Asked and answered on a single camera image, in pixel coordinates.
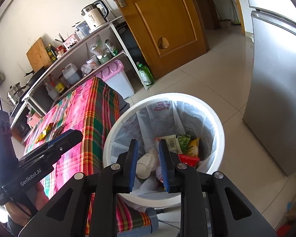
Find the camera lens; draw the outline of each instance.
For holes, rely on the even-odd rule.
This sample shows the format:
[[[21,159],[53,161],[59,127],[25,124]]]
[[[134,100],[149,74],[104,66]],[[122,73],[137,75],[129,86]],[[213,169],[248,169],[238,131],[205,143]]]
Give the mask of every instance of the camera lens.
[[[7,125],[6,125],[6,127],[7,127],[7,131],[10,132],[10,130],[11,130],[11,129],[10,129],[10,123],[9,123],[8,121],[7,121]]]
[[[1,129],[2,129],[2,132],[5,134],[6,133],[6,124],[3,121],[3,119],[1,119]]]

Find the electric kettle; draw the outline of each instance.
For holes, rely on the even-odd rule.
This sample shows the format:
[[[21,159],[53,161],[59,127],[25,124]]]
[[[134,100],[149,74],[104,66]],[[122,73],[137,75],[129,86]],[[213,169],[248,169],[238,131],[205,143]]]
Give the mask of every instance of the electric kettle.
[[[100,4],[103,7],[105,11],[104,15],[101,9],[97,7],[98,4]],[[109,9],[102,0],[97,0],[92,4],[89,4],[88,6],[84,7],[81,11],[81,15],[84,16],[85,21],[91,29],[90,32],[92,32],[98,26],[107,22],[106,17],[108,14]]]

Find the green dish soap bottle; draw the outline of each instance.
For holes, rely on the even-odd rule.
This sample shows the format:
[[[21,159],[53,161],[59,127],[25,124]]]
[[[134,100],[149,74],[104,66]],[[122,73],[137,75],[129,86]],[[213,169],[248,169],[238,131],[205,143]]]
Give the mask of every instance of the green dish soap bottle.
[[[146,86],[150,86],[155,82],[155,79],[153,78],[149,68],[146,65],[143,65],[139,62],[136,63],[139,73],[141,77],[143,78]]]

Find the plaid tablecloth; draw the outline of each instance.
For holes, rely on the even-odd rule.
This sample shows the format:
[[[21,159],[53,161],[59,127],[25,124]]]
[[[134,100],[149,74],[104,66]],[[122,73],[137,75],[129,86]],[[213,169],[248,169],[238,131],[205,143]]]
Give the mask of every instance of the plaid tablecloth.
[[[92,78],[56,104],[35,126],[28,138],[25,153],[30,152],[45,141],[51,140],[53,133],[62,125],[65,125],[62,132],[68,129],[77,129],[84,136],[82,142],[67,151],[54,165],[53,172],[42,180],[45,193],[49,198],[75,173],[84,172],[89,175],[102,170],[105,140],[113,124],[120,116],[118,104],[117,93],[101,79]],[[54,123],[53,129],[45,140],[35,144],[37,137],[49,123]],[[93,200],[94,195],[88,215],[87,235],[89,234]],[[116,213],[118,232],[151,224],[146,213],[128,207],[120,197],[117,199]]]

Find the yellow label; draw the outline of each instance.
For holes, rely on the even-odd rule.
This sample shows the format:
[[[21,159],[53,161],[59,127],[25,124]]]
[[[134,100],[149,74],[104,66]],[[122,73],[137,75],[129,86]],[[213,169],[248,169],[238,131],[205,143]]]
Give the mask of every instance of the yellow label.
[[[55,86],[55,90],[57,93],[61,93],[63,90],[65,90],[65,86],[62,83],[59,83]]]

